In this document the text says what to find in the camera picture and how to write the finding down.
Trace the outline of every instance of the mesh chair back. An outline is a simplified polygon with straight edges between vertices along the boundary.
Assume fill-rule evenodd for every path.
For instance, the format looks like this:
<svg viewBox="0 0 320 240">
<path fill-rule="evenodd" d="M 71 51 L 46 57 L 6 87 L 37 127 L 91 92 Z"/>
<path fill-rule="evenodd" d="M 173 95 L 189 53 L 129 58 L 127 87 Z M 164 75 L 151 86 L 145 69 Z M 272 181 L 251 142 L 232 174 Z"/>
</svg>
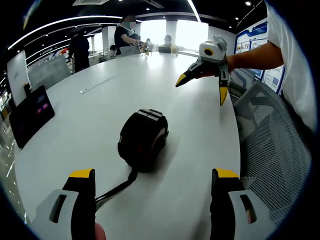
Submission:
<svg viewBox="0 0 320 240">
<path fill-rule="evenodd" d="M 288 214 L 308 176 L 311 154 L 289 107 L 269 87 L 255 81 L 234 105 L 241 173 L 245 189 L 268 206 L 278 225 Z"/>
</svg>

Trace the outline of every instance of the finger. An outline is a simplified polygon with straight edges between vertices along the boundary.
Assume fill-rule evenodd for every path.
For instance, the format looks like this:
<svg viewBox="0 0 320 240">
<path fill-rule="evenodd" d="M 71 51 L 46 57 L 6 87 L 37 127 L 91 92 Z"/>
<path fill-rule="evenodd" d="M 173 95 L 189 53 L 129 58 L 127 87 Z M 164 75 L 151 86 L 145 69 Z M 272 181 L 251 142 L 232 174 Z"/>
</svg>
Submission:
<svg viewBox="0 0 320 240">
<path fill-rule="evenodd" d="M 102 226 L 98 223 L 94 223 L 95 240 L 107 240 L 106 233 Z"/>
</svg>

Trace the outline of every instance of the tape measure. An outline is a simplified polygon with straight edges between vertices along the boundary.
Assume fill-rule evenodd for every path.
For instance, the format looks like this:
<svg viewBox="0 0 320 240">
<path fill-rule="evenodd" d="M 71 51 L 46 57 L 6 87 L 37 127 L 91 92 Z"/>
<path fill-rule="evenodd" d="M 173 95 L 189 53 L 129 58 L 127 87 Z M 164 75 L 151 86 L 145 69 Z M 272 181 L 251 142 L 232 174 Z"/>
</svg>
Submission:
<svg viewBox="0 0 320 240">
<path fill-rule="evenodd" d="M 118 153 L 132 167 L 128 180 L 114 189 L 97 197 L 95 203 L 108 199 L 130 186 L 138 172 L 148 172 L 165 146 L 168 136 L 168 121 L 162 112 L 153 109 L 140 109 L 124 124 L 118 142 Z"/>
</svg>

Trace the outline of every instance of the bright window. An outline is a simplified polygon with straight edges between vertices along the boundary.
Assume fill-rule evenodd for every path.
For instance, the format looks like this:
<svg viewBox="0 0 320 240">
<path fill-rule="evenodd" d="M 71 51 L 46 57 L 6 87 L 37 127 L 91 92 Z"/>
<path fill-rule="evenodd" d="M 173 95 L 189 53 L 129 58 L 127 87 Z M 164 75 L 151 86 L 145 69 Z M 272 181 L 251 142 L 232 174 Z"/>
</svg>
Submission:
<svg viewBox="0 0 320 240">
<path fill-rule="evenodd" d="M 102 41 L 102 32 L 94 35 L 94 50 L 100 52 L 104 50 L 104 44 Z"/>
<path fill-rule="evenodd" d="M 200 44 L 208 40 L 208 32 L 207 23 L 178 20 L 175 43 L 177 46 L 198 51 Z"/>
<path fill-rule="evenodd" d="M 166 29 L 166 20 L 144 21 L 140 26 L 141 41 L 146 42 L 150 39 L 153 44 L 162 45 L 165 43 Z"/>
</svg>

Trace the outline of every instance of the poster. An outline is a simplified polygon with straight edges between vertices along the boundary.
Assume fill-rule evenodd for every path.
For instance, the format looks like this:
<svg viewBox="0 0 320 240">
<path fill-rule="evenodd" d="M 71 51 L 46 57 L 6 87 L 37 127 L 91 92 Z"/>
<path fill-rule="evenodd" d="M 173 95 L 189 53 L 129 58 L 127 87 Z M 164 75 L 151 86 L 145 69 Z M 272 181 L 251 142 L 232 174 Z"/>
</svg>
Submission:
<svg viewBox="0 0 320 240">
<path fill-rule="evenodd" d="M 238 43 L 235 48 L 235 54 L 241 53 L 241 43 Z"/>
<path fill-rule="evenodd" d="M 267 39 L 252 40 L 250 50 L 255 49 L 268 42 Z"/>
<path fill-rule="evenodd" d="M 243 52 L 247 52 L 250 50 L 250 41 L 247 41 L 247 42 L 243 42 L 241 44 L 241 53 Z"/>
<path fill-rule="evenodd" d="M 259 40 L 252 40 L 251 41 L 251 47 L 250 47 L 250 50 L 252 49 L 255 49 L 263 44 L 266 44 L 268 42 L 268 40 L 265 38 L 265 39 L 259 39 Z M 263 70 L 259 70 L 259 69 L 251 69 L 254 73 L 255 73 L 255 76 L 261 80 L 262 78 L 262 75 L 264 73 Z"/>
<path fill-rule="evenodd" d="M 279 92 L 284 70 L 285 68 L 282 65 L 274 69 L 268 69 L 264 71 L 262 81 L 265 83 L 265 85 L 271 88 L 275 93 Z"/>
</svg>

